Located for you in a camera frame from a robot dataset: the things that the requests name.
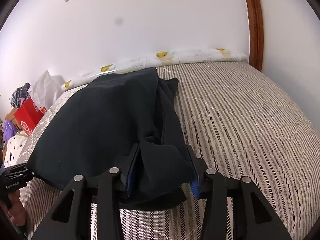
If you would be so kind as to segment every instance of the striped bedsheet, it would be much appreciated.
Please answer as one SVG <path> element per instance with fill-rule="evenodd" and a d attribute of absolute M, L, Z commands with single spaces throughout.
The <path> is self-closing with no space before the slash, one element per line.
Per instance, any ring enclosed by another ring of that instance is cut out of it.
<path fill-rule="evenodd" d="M 291 98 L 244 62 L 205 62 L 158 67 L 161 78 L 179 79 L 175 109 L 186 144 L 224 176 L 253 179 L 293 239 L 302 239 L 319 217 L 320 139 Z M 18 163 L 28 160 L 38 138 L 78 87 L 50 108 L 26 143 Z M 205 200 L 188 197 L 160 211 L 120 210 L 125 239 L 199 239 Z M 28 237 L 59 191 L 39 179 L 21 190 L 28 212 Z M 232 200 L 228 200 L 232 239 Z M 92 239 L 97 239 L 97 206 L 92 204 Z"/>

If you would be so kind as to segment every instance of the metal bolt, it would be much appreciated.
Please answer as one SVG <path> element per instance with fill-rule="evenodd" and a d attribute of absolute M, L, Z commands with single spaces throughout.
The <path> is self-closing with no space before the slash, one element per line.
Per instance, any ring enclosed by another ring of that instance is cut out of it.
<path fill-rule="evenodd" d="M 73 177 L 74 181 L 81 181 L 83 179 L 83 176 L 78 174 L 76 176 Z"/>
<path fill-rule="evenodd" d="M 109 170 L 109 172 L 110 172 L 111 174 L 116 174 L 116 173 L 119 172 L 119 168 L 117 168 L 117 167 L 112 167 L 112 168 Z"/>
<path fill-rule="evenodd" d="M 216 170 L 212 168 L 207 169 L 206 172 L 211 175 L 216 174 Z"/>
<path fill-rule="evenodd" d="M 250 179 L 249 177 L 247 177 L 247 176 L 244 176 L 244 177 L 242 177 L 242 181 L 243 181 L 244 183 L 250 183 L 250 182 L 251 182 L 251 179 Z"/>

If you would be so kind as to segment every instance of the purple bag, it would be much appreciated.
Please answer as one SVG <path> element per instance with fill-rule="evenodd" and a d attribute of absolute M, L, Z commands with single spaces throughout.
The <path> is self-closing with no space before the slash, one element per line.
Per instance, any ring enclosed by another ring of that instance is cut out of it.
<path fill-rule="evenodd" d="M 6 121 L 4 123 L 4 134 L 3 139 L 4 141 L 8 141 L 12 136 L 15 136 L 18 132 L 18 129 L 14 126 L 11 121 Z"/>

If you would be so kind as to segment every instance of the white plastic bag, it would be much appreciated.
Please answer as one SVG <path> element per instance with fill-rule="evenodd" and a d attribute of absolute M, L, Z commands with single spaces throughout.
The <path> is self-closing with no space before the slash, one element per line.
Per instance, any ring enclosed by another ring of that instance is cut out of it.
<path fill-rule="evenodd" d="M 42 113 L 46 113 L 53 103 L 62 95 L 61 87 L 52 79 L 48 71 L 28 89 L 33 102 Z"/>

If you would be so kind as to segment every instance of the red paper bag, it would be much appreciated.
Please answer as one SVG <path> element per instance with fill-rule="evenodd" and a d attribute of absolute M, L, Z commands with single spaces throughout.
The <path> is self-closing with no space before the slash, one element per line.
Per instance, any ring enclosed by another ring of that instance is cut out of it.
<path fill-rule="evenodd" d="M 13 115 L 20 123 L 26 134 L 30 136 L 36 125 L 41 120 L 43 113 L 41 113 L 41 111 L 36 107 L 32 99 L 29 98 Z"/>

